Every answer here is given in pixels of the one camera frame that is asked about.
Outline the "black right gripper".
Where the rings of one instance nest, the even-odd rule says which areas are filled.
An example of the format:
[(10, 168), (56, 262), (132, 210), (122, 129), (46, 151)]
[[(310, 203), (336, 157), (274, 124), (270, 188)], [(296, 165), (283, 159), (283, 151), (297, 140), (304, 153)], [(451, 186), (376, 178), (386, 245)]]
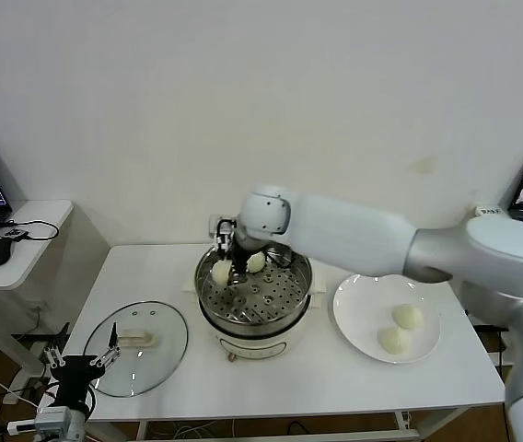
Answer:
[[(229, 253), (231, 249), (231, 235), (220, 234), (215, 236), (215, 249), (217, 253)], [(228, 277), (229, 285), (241, 285), (248, 281), (247, 271), (248, 260), (254, 254), (253, 250), (243, 249), (239, 245), (233, 245), (231, 251), (231, 261), (234, 272), (230, 272)]]

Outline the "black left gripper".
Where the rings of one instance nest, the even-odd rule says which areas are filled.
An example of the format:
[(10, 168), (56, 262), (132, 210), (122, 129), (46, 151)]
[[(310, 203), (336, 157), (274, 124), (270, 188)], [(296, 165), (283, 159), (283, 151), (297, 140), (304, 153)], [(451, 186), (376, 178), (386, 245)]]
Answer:
[(85, 406), (90, 383), (101, 378), (120, 356), (117, 323), (113, 322), (107, 349), (97, 355), (67, 355), (63, 350), (68, 341), (67, 322), (48, 342), (44, 355), (51, 368), (52, 377), (58, 382), (58, 390), (52, 406)]

